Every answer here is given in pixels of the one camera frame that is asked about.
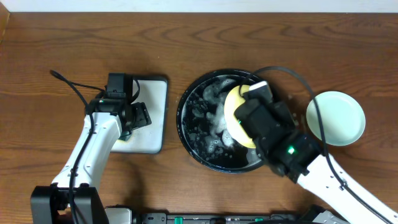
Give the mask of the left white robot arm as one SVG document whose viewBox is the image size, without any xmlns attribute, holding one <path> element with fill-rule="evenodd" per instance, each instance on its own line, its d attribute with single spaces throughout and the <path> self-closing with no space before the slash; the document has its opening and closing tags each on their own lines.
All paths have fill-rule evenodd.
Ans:
<svg viewBox="0 0 398 224">
<path fill-rule="evenodd" d="M 110 219 L 98 187 L 110 152 L 122 133 L 151 124 L 145 103 L 127 98 L 95 98 L 86 106 L 80 138 L 67 163 L 49 186 L 37 186 L 30 197 L 34 223 L 123 223 L 129 209 Z"/>
</svg>

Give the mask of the green yellow sponge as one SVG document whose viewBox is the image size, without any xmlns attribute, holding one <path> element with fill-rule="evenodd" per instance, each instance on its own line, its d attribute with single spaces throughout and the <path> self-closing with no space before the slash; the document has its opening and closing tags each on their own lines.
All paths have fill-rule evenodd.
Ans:
<svg viewBox="0 0 398 224">
<path fill-rule="evenodd" d="M 131 136 L 132 136 L 132 131 L 125 131 L 125 132 L 121 133 L 121 135 L 118 139 L 120 141 L 128 141 Z"/>
</svg>

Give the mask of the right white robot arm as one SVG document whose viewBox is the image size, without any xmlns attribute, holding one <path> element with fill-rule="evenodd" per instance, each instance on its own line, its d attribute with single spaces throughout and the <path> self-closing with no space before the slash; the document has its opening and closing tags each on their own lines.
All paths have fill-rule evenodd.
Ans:
<svg viewBox="0 0 398 224">
<path fill-rule="evenodd" d="M 234 116 L 259 157 L 279 176 L 321 198 L 349 223 L 397 223 L 397 212 L 367 191 L 311 136 L 295 127 L 267 87 L 249 87 Z"/>
</svg>

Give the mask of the mint plate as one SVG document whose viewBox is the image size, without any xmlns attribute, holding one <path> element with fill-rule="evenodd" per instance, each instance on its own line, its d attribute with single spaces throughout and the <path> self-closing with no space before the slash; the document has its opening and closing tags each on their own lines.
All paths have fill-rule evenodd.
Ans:
<svg viewBox="0 0 398 224">
<path fill-rule="evenodd" d="M 326 137 L 332 146 L 347 146 L 364 133 L 366 117 L 361 105 L 340 91 L 326 91 L 315 97 Z"/>
</svg>

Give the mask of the yellow plate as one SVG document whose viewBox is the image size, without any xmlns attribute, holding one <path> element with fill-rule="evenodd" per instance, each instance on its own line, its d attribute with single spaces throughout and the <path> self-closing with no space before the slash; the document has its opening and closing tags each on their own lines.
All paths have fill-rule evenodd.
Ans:
<svg viewBox="0 0 398 224">
<path fill-rule="evenodd" d="M 230 133 L 231 137 L 240 145 L 246 148 L 255 149 L 256 146 L 252 138 L 246 134 L 238 119 L 234 115 L 236 109 L 245 102 L 245 99 L 239 94 L 239 89 L 239 86 L 234 87 L 227 94 L 224 102 L 224 119 L 226 121 L 226 129 Z M 242 93 L 247 92 L 249 90 L 249 85 L 243 85 L 240 90 Z"/>
</svg>

